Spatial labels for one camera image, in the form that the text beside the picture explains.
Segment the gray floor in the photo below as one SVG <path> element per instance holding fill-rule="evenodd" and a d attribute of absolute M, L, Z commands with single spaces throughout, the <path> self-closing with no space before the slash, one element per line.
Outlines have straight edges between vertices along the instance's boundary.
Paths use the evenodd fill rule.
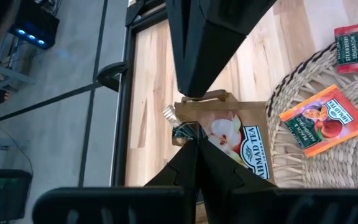
<path fill-rule="evenodd" d="M 33 61 L 30 76 L 37 83 L 12 93 L 0 105 L 0 117 L 92 83 L 103 2 L 63 0 L 57 43 Z M 108 1 L 99 69 L 122 60 L 127 3 Z M 110 89 L 96 89 L 84 186 L 109 186 L 117 98 Z M 41 194 L 78 185 L 89 103 L 86 92 L 0 122 L 0 137 L 8 138 L 5 131 L 29 142 L 25 153 L 34 172 L 25 218 L 15 223 L 31 223 L 32 206 Z M 0 168 L 30 172 L 29 162 L 14 148 L 0 152 Z"/>

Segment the black frame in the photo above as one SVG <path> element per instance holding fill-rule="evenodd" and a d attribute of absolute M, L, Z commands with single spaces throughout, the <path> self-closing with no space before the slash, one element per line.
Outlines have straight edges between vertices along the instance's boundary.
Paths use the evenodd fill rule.
<path fill-rule="evenodd" d="M 124 63 L 126 64 L 126 68 L 121 71 L 121 80 L 119 84 L 116 136 L 111 172 L 112 187 L 125 185 L 136 34 L 168 19 L 168 14 L 164 6 L 140 19 L 137 18 L 141 14 L 164 2 L 164 0 L 139 0 L 127 8 L 127 30 L 124 47 Z"/>

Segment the wooden table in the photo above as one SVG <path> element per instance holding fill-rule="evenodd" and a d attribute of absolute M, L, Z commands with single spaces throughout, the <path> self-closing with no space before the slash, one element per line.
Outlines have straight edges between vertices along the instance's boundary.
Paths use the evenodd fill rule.
<path fill-rule="evenodd" d="M 280 80 L 334 42 L 334 29 L 358 23 L 358 0 L 278 0 L 226 65 L 211 90 L 265 101 Z M 162 110 L 179 101 L 169 25 L 138 33 L 126 185 L 147 183 L 179 150 Z"/>

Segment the ahmad tea logo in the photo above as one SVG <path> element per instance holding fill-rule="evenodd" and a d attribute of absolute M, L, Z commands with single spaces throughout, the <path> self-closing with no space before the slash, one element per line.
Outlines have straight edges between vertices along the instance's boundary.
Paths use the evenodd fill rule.
<path fill-rule="evenodd" d="M 353 121 L 352 116 L 336 100 L 330 100 L 325 105 L 328 109 L 327 114 L 331 119 L 340 121 L 342 124 Z"/>
<path fill-rule="evenodd" d="M 242 128 L 245 139 L 241 143 L 241 159 L 246 166 L 263 179 L 269 179 L 269 169 L 258 126 Z"/>

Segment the wicker tray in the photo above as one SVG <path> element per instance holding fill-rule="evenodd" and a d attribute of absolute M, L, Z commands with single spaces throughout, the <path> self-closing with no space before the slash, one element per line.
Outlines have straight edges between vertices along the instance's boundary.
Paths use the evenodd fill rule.
<path fill-rule="evenodd" d="M 336 46 L 314 54 L 288 74 L 267 102 L 273 172 L 279 187 L 358 188 L 358 136 L 306 158 L 279 114 L 337 84 L 358 108 L 358 73 L 336 73 Z"/>

